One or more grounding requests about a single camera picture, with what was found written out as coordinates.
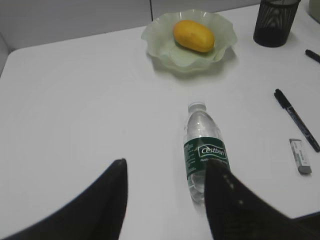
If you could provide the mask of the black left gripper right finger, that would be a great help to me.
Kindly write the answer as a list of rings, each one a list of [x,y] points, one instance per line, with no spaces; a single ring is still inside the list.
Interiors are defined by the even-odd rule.
[[[240,182],[220,161],[206,165],[205,211],[215,240],[318,240],[312,230],[288,218]]]

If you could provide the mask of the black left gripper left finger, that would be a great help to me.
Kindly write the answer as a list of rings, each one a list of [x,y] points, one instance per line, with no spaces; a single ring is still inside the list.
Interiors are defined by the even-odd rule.
[[[128,202],[126,159],[117,159],[80,195],[9,240],[117,240]]]

